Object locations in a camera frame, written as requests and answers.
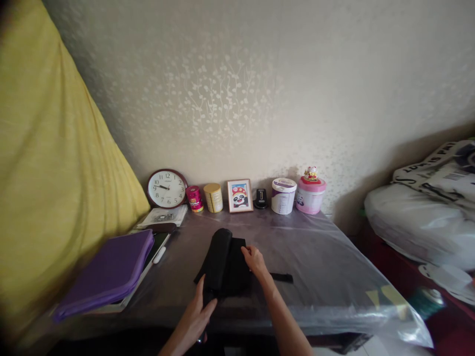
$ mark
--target tile floor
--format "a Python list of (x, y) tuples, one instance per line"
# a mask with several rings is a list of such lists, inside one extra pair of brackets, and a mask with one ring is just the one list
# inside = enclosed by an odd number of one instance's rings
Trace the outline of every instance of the tile floor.
[[(315, 356), (338, 356), (329, 349), (314, 348)], [(381, 339), (374, 336), (358, 351), (348, 353), (347, 356), (432, 356), (427, 349), (409, 345), (398, 340)]]

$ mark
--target red tin can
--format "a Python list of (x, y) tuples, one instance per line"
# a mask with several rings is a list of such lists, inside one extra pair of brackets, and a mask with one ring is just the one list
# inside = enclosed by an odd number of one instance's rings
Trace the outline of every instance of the red tin can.
[(203, 201), (201, 199), (201, 194), (199, 193), (199, 188), (197, 185), (192, 185), (187, 188), (187, 197), (190, 202), (191, 211), (194, 213), (200, 212), (203, 210)]

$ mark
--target gold tin can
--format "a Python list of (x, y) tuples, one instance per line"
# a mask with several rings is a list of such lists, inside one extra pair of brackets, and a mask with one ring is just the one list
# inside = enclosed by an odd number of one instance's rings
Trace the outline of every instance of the gold tin can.
[(209, 183), (204, 186), (203, 190), (206, 196), (208, 210), (212, 213), (219, 213), (223, 209), (221, 186), (218, 183)]

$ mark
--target brown clock frame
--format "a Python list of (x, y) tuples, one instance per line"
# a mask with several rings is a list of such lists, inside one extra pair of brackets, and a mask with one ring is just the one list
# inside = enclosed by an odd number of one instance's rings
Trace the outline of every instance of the brown clock frame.
[[(152, 179), (152, 177), (153, 177), (155, 174), (157, 174), (158, 172), (162, 172), (162, 171), (168, 171), (168, 172), (172, 172), (172, 173), (176, 174), (177, 176), (179, 176), (179, 177), (182, 179), (183, 183), (185, 184), (185, 196), (184, 196), (183, 200), (182, 200), (178, 205), (176, 205), (176, 206), (174, 206), (174, 207), (171, 207), (171, 208), (161, 207), (160, 205), (156, 204), (156, 203), (153, 201), (152, 197), (150, 197), (150, 192), (148, 191), (148, 186), (150, 185), (150, 180)], [(146, 191), (147, 191), (147, 198), (148, 198), (148, 201), (150, 202), (150, 204), (151, 204), (152, 206), (156, 206), (156, 207), (162, 208), (162, 209), (174, 209), (174, 208), (177, 208), (177, 207), (179, 207), (180, 205), (182, 205), (182, 204), (185, 203), (185, 201), (186, 201), (186, 199), (187, 199), (187, 193), (186, 193), (186, 189), (187, 189), (187, 188), (188, 188), (188, 182), (187, 182), (186, 178), (183, 176), (183, 174), (181, 174), (181, 173), (178, 172), (178, 171), (172, 170), (172, 169), (170, 169), (170, 168), (163, 168), (163, 169), (160, 169), (160, 170), (158, 170), (158, 171), (153, 172), (153, 173), (150, 175), (150, 177), (148, 178), (148, 180), (147, 180), (147, 189), (146, 189)]]

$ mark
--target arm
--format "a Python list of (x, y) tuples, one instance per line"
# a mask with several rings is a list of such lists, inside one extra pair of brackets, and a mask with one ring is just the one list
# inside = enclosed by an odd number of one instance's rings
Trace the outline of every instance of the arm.
[(175, 331), (173, 331), (172, 336), (170, 336), (158, 356), (183, 355), (203, 333), (211, 314), (216, 308), (216, 304), (218, 304), (217, 299), (213, 299), (203, 309), (204, 277), (205, 275), (199, 280), (193, 300), (188, 304)]
[(264, 291), (264, 297), (271, 314), (272, 325), (276, 332), (277, 344), (281, 355), (312, 356), (312, 347), (287, 308), (287, 305), (285, 305), (274, 280), (269, 271), (267, 271), (262, 254), (254, 246), (248, 246), (247, 249), (241, 247), (241, 250), (247, 265), (259, 280)]

